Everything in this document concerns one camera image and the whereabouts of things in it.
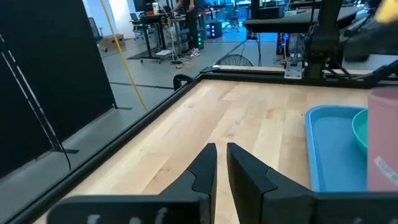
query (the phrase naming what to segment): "black mesh chair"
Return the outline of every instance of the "black mesh chair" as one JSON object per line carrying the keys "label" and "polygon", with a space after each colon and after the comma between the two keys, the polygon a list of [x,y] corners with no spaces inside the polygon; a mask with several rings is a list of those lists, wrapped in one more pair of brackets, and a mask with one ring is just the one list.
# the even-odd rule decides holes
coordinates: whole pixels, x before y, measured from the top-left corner
{"label": "black mesh chair", "polygon": [[94,40],[95,40],[95,43],[97,44],[97,47],[100,50],[107,52],[108,49],[100,46],[100,42],[104,37],[102,34],[102,27],[99,28],[99,32],[98,32],[98,28],[97,28],[97,25],[95,24],[94,18],[89,17],[88,22],[90,23],[91,31],[93,32]]}
{"label": "black mesh chair", "polygon": [[235,7],[234,4],[225,5],[225,21],[228,23],[224,26],[224,31],[227,27],[230,27],[239,32],[239,16],[236,15],[239,10],[236,10]]}
{"label": "black mesh chair", "polygon": [[144,40],[144,28],[142,25],[142,22],[138,19],[137,15],[135,13],[130,13],[131,16],[131,23],[132,23],[132,31],[134,32],[134,34],[136,35],[136,37],[134,38],[134,40],[141,38],[142,40]]}

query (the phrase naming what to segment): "wooden table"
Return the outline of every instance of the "wooden table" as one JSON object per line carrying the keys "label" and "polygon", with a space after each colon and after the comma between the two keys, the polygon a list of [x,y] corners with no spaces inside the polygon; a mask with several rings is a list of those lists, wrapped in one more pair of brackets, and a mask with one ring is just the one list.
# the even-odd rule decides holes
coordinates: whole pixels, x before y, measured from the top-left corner
{"label": "wooden table", "polygon": [[[206,143],[215,142],[215,223],[239,223],[228,182],[227,142],[310,188],[305,112],[318,105],[366,102],[366,90],[203,80],[67,197],[158,194]],[[45,223],[45,216],[36,223]]]}

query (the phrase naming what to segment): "cardboard box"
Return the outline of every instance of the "cardboard box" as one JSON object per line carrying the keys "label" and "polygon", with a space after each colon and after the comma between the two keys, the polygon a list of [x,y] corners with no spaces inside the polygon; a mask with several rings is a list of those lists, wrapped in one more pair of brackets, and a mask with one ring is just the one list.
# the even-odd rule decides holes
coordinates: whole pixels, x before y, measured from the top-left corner
{"label": "cardboard box", "polygon": [[[124,41],[123,34],[116,34],[116,38],[119,41],[120,47],[123,47],[126,45],[126,42]],[[113,38],[113,35],[104,36],[103,39],[99,42],[99,46],[104,47],[106,49],[116,49],[118,47]]]}

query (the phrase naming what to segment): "gray floor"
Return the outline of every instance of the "gray floor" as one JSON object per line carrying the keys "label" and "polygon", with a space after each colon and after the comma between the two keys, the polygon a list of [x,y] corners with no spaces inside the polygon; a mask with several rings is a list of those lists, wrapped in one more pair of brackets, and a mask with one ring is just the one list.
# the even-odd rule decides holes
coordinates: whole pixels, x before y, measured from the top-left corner
{"label": "gray floor", "polygon": [[[192,59],[190,62],[193,65],[188,68],[176,69],[168,61],[158,64],[155,60],[145,60],[144,63],[140,63],[139,60],[127,60],[127,65],[135,82],[141,85],[138,89],[146,106],[151,109],[173,92],[171,87],[174,75],[198,75],[200,70],[230,53],[245,38],[246,31],[241,27],[238,33],[226,32],[219,39],[206,39],[201,56]],[[274,66],[272,59],[275,58],[275,40],[276,34],[261,35],[263,66]],[[128,58],[145,50],[143,40],[127,40],[123,54]],[[78,154],[69,155],[73,167],[82,163],[145,114],[118,51],[110,49],[106,53],[100,53],[116,103],[121,110],[110,110],[64,142],[65,148],[80,150]],[[259,50],[255,41],[247,41],[232,51],[232,54],[242,54],[254,65],[258,63]],[[371,57],[371,63],[347,63],[345,67],[375,69],[378,65],[392,60],[392,57]],[[0,223],[67,173],[65,156],[62,153],[50,152],[0,180]]]}

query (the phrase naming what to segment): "person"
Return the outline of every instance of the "person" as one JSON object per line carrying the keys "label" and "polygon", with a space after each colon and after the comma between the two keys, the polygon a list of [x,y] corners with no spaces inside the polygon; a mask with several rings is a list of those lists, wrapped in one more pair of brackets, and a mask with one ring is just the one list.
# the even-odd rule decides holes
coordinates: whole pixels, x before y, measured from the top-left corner
{"label": "person", "polygon": [[191,57],[197,57],[200,55],[199,52],[199,40],[198,40],[198,27],[197,27],[197,9],[195,9],[194,0],[177,0],[177,5],[174,7],[172,12],[175,12],[184,7],[186,10],[185,21],[188,24],[189,33],[192,37],[193,49],[191,50]]}

